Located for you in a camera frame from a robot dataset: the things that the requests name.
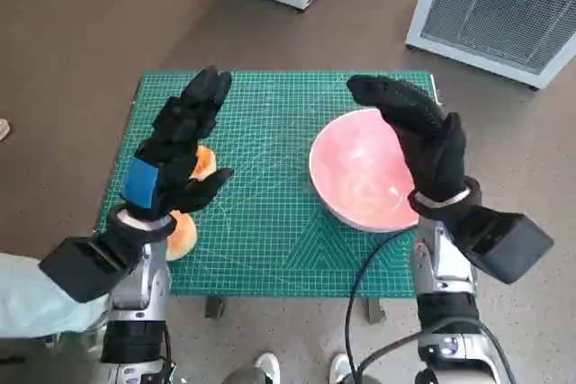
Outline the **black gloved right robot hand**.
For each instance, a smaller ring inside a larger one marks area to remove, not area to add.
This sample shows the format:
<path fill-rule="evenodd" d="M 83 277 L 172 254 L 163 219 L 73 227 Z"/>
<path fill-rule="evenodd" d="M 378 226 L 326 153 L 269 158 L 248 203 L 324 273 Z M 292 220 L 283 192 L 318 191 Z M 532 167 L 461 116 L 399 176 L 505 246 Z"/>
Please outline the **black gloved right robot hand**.
<path fill-rule="evenodd" d="M 417 193 L 435 206 L 469 193 L 458 114 L 443 113 L 422 88 L 403 80 L 354 75 L 346 85 L 356 103 L 378 109 L 394 130 Z"/>

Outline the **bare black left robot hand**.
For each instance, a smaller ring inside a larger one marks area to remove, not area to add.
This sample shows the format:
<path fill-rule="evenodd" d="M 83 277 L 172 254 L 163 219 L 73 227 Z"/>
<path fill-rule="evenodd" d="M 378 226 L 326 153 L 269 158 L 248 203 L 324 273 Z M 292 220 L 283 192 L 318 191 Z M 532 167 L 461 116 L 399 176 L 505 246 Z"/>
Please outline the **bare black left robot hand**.
<path fill-rule="evenodd" d="M 199 143 L 215 128 L 231 83 L 231 73 L 206 67 L 180 95 L 167 99 L 126 174 L 122 198 L 132 217 L 156 220 L 172 210 L 202 210 L 233 175 L 221 168 L 201 181 L 190 178 Z"/>

